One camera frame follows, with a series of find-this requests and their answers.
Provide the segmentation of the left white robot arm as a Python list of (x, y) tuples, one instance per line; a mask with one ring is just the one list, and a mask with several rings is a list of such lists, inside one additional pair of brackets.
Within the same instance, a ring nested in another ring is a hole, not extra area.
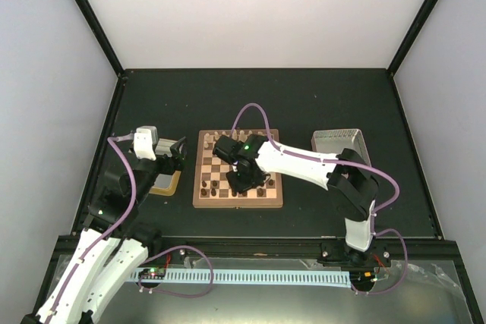
[(107, 142), (125, 172), (105, 181), (58, 284), (24, 323), (97, 323), (131, 272), (163, 254), (158, 231), (134, 220), (156, 179), (183, 170), (187, 139), (160, 139), (156, 128), (139, 127)]

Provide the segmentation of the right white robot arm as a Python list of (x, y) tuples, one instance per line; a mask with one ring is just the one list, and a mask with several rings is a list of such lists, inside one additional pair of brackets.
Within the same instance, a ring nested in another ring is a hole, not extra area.
[(335, 209), (344, 218), (345, 255), (355, 266), (372, 256), (372, 211), (378, 191), (371, 167), (353, 149), (317, 153), (252, 134), (246, 141), (222, 135), (213, 147), (214, 156), (230, 165), (226, 178), (231, 190), (245, 193), (269, 181), (272, 173), (288, 175), (339, 194)]

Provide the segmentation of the row of white chess pieces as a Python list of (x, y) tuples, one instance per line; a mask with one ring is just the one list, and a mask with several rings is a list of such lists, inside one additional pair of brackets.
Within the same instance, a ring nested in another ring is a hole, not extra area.
[(231, 137), (233, 140), (246, 141), (251, 134), (258, 134), (266, 136), (267, 132), (264, 129), (235, 129), (230, 130), (202, 130), (199, 132), (199, 138), (202, 141), (204, 149), (212, 149), (216, 141), (223, 135)]

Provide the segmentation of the wooden chess board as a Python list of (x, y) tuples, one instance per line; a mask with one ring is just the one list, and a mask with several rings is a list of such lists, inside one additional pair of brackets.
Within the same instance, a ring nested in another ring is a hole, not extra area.
[[(231, 170), (230, 166), (213, 154), (212, 149), (204, 149), (199, 138), (197, 142), (197, 157), (194, 175), (193, 206), (196, 208), (252, 208), (252, 209), (273, 209), (283, 206), (282, 177), (272, 172), (266, 178), (264, 185), (258, 188), (264, 189), (264, 196), (257, 195), (254, 188), (244, 193), (235, 193), (226, 180), (226, 173)], [(267, 182), (273, 179), (275, 184), (271, 187)], [(202, 187), (202, 181), (207, 182), (207, 187)], [(219, 181), (218, 187), (212, 187), (212, 181)], [(211, 189), (217, 190), (215, 197), (211, 196)], [(200, 191), (206, 189), (208, 194), (202, 197)]]

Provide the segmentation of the small circuit board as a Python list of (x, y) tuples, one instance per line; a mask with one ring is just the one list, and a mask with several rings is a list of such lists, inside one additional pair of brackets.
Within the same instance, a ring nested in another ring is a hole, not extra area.
[(165, 275), (164, 268), (145, 268), (139, 272), (138, 278), (140, 280), (162, 280)]

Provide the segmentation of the gold rimmed metal tray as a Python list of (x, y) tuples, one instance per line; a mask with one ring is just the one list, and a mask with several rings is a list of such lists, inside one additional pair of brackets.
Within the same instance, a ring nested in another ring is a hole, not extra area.
[[(155, 148), (156, 156), (167, 155), (171, 157), (170, 146), (174, 143), (175, 140), (160, 138)], [(150, 189), (150, 193), (166, 197), (172, 196), (176, 192), (180, 176), (180, 171), (175, 171), (173, 175), (158, 175), (155, 184)]]

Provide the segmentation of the pink rimmed metal tray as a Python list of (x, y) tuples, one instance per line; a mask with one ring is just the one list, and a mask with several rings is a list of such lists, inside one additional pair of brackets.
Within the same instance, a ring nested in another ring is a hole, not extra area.
[(317, 153), (341, 153), (345, 148), (353, 149), (366, 165), (371, 165), (364, 135), (358, 128), (315, 131), (311, 146)]

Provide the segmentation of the black rail base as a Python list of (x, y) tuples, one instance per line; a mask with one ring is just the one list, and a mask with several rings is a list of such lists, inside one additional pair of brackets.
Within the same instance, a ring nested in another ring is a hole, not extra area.
[[(408, 253), (411, 260), (461, 260), (457, 243), (440, 239), (409, 238), (402, 247), (397, 237), (374, 240), (364, 256), (376, 255), (384, 261), (402, 259)], [(325, 263), (344, 264), (352, 252), (342, 238), (223, 238), (169, 237), (155, 238), (152, 254), (167, 248), (176, 250), (188, 246), (197, 248), (211, 258), (310, 258)]]

